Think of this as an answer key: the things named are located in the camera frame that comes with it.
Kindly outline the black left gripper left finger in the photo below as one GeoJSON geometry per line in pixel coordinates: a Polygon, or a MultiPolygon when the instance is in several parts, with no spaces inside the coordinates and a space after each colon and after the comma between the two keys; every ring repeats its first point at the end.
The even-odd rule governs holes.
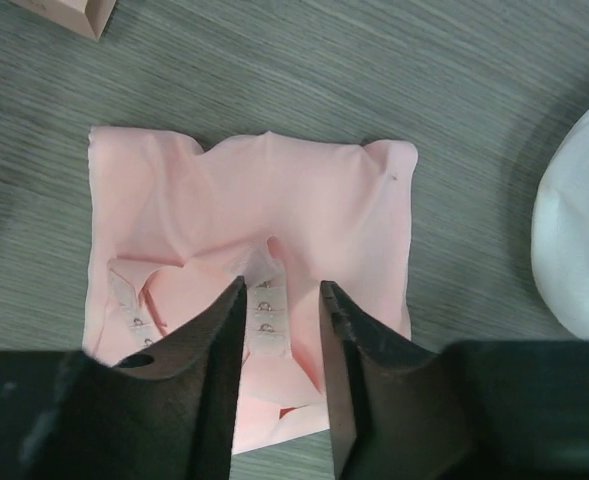
{"type": "Polygon", "coordinates": [[[57,478],[228,478],[246,300],[237,278],[115,367],[68,356],[57,379],[57,478]]]}

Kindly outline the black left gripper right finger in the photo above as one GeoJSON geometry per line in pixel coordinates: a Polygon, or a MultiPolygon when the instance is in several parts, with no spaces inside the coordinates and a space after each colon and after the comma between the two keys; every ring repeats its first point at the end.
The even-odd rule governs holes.
{"type": "Polygon", "coordinates": [[[327,407],[338,479],[445,479],[476,449],[437,356],[320,287],[327,407]]]}

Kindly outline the pink bra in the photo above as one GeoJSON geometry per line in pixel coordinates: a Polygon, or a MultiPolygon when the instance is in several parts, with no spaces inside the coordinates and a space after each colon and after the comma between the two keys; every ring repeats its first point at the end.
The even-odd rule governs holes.
{"type": "Polygon", "coordinates": [[[92,247],[84,349],[106,364],[247,285],[233,452],[328,428],[319,287],[338,283],[402,336],[418,153],[275,133],[210,149],[184,134],[89,134],[92,247]]]}

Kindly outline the white mesh laundry bag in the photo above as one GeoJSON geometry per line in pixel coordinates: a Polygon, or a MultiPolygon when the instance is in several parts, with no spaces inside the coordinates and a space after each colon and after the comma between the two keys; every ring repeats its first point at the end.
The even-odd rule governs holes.
{"type": "Polygon", "coordinates": [[[559,323],[589,339],[589,110],[574,124],[538,186],[531,223],[536,287],[559,323]]]}

